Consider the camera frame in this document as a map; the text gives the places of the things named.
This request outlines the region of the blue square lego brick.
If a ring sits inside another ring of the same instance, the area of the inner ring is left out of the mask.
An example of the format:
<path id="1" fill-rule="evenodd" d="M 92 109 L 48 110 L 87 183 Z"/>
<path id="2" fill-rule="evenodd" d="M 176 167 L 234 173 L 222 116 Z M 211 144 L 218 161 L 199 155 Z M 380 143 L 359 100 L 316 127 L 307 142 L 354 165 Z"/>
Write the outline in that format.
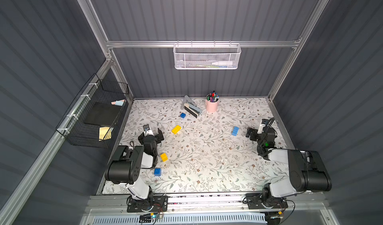
<path id="1" fill-rule="evenodd" d="M 161 168 L 155 168 L 154 169 L 154 176 L 160 177 L 162 174 L 162 169 Z"/>

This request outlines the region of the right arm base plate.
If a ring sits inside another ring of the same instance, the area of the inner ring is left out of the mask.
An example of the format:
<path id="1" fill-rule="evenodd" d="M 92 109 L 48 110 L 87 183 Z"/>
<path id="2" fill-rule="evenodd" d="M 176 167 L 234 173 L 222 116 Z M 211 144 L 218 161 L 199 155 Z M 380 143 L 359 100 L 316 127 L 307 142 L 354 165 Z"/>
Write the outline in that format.
<path id="1" fill-rule="evenodd" d="M 288 208 L 286 200 L 282 198 L 274 198 L 264 196 L 262 193 L 248 193 L 245 194 L 242 203 L 248 205 L 250 210 L 252 209 L 281 209 Z"/>

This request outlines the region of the light blue lego brick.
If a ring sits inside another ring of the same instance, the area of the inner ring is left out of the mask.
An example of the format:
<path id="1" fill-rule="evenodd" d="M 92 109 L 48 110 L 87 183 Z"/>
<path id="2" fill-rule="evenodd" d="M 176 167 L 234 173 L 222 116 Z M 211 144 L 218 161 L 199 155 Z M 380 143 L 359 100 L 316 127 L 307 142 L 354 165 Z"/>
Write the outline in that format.
<path id="1" fill-rule="evenodd" d="M 237 136 L 238 131 L 239 131 L 239 128 L 238 128 L 238 127 L 236 127 L 236 126 L 233 127 L 233 130 L 232 130 L 232 132 L 231 132 L 232 136 Z"/>

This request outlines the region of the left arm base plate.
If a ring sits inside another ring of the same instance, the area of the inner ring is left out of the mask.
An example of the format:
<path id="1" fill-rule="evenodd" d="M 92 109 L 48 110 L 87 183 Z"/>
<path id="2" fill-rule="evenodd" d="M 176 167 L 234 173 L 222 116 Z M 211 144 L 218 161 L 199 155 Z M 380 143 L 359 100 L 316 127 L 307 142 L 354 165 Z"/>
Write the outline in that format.
<path id="1" fill-rule="evenodd" d="M 154 195 L 146 200 L 133 199 L 129 196 L 127 203 L 128 213 L 159 213 L 166 212 L 168 209 L 168 196 Z"/>

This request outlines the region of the small yellow lego brick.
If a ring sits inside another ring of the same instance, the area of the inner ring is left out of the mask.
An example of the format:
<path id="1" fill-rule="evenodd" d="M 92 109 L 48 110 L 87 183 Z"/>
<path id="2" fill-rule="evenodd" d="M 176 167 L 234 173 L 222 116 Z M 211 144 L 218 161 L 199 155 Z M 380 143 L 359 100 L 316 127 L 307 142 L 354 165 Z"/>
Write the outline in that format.
<path id="1" fill-rule="evenodd" d="M 161 160 L 162 160 L 163 162 L 165 162 L 165 161 L 168 160 L 168 156 L 167 156 L 166 153 L 162 153 L 162 154 L 160 155 L 160 158 L 161 158 Z"/>

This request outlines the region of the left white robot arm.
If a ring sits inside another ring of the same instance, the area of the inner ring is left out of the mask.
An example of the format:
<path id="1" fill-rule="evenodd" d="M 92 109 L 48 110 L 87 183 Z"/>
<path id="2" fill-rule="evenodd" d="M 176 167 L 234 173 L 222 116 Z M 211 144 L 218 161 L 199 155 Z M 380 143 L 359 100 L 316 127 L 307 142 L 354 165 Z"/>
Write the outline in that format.
<path id="1" fill-rule="evenodd" d="M 138 137 L 139 145 L 131 141 L 129 146 L 118 146 L 108 163 L 104 178 L 113 184 L 124 184 L 131 199 L 151 206 L 154 194 L 150 186 L 140 178 L 142 169 L 153 169 L 158 162 L 158 145 L 164 140 L 162 130 L 157 134 L 150 125 L 143 126 Z"/>

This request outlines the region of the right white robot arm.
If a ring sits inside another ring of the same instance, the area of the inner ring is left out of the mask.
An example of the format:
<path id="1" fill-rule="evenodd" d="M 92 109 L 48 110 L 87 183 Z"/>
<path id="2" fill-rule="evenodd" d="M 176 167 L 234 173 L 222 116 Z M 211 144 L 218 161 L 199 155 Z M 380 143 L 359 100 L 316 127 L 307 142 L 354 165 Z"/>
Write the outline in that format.
<path id="1" fill-rule="evenodd" d="M 272 208 L 290 196 L 306 191 L 328 192 L 332 189 L 330 175 L 317 151 L 277 148 L 274 118 L 262 119 L 258 129 L 247 128 L 246 137 L 257 143 L 257 154 L 266 161 L 288 166 L 287 178 L 264 185 L 260 197 L 266 208 Z"/>

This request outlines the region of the long yellow lego brick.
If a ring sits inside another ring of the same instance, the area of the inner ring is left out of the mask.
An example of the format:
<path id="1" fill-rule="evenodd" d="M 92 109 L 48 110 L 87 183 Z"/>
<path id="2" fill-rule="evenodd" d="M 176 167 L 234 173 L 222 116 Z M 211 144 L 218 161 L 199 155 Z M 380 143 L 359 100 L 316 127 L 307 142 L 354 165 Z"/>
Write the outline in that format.
<path id="1" fill-rule="evenodd" d="M 180 125 L 176 125 L 172 130 L 171 130 L 171 132 L 173 133 L 173 134 L 177 134 L 178 132 L 180 132 L 180 130 L 182 129 L 182 127 L 180 126 Z"/>

